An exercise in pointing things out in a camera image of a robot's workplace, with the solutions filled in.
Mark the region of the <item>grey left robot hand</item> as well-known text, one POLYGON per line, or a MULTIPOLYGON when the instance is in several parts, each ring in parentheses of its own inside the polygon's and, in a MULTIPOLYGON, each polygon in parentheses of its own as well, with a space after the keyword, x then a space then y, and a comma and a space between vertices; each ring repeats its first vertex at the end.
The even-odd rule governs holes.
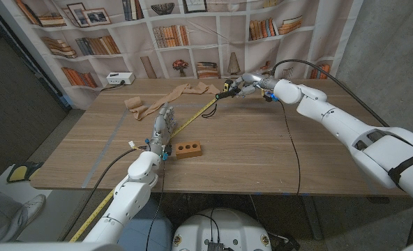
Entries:
POLYGON ((164 103, 154 121, 151 139, 149 141, 149 150, 160 155, 163 147, 170 141, 177 121, 174 119, 174 108, 168 102, 164 103))

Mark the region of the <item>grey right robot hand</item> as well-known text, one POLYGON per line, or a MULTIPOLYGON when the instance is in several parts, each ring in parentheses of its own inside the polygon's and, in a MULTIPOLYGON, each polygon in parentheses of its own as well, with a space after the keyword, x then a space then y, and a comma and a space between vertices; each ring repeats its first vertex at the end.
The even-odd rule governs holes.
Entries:
POLYGON ((238 77, 230 86, 230 91, 234 91, 238 96, 247 96, 256 89, 273 90, 279 79, 265 77, 257 73, 244 73, 238 77))

